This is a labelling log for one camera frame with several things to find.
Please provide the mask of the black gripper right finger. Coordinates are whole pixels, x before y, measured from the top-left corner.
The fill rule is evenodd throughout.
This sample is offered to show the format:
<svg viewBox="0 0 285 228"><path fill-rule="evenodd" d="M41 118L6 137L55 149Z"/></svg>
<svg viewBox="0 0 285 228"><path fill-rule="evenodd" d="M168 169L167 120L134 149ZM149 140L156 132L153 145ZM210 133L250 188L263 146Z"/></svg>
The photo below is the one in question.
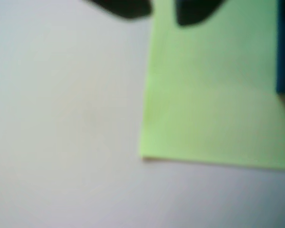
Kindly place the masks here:
<svg viewBox="0 0 285 228"><path fill-rule="evenodd" d="M207 20L224 0L176 0L176 21L180 26L192 26Z"/></svg>

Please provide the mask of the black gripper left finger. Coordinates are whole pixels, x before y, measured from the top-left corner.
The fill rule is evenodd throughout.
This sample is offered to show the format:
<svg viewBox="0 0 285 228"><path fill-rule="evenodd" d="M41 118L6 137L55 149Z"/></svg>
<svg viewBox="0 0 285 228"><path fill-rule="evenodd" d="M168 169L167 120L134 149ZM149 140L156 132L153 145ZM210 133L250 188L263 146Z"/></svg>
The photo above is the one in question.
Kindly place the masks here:
<svg viewBox="0 0 285 228"><path fill-rule="evenodd" d="M137 19L152 13L149 0L89 0L103 10L124 19Z"/></svg>

